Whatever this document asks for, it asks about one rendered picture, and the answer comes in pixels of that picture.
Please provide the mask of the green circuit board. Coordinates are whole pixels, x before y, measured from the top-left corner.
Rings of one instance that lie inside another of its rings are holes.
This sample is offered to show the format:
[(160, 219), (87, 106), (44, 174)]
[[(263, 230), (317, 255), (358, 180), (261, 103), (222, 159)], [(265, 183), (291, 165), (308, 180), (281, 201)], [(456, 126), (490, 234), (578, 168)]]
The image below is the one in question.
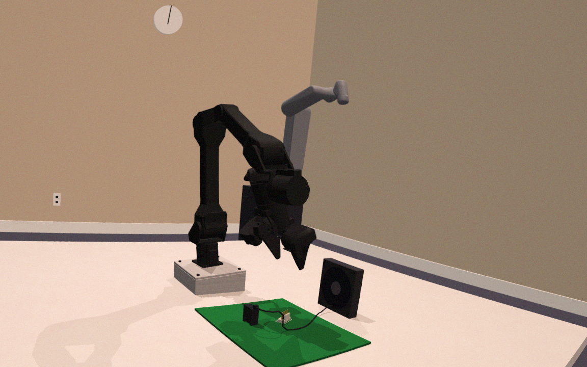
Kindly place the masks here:
[(258, 325), (251, 326), (243, 322), (244, 304), (249, 303), (194, 307), (194, 310), (264, 367), (297, 367), (371, 344), (285, 298), (250, 304), (263, 310), (280, 311), (284, 315), (283, 327), (287, 329), (304, 327), (313, 320), (312, 323), (299, 330), (286, 330), (279, 312), (259, 310)]

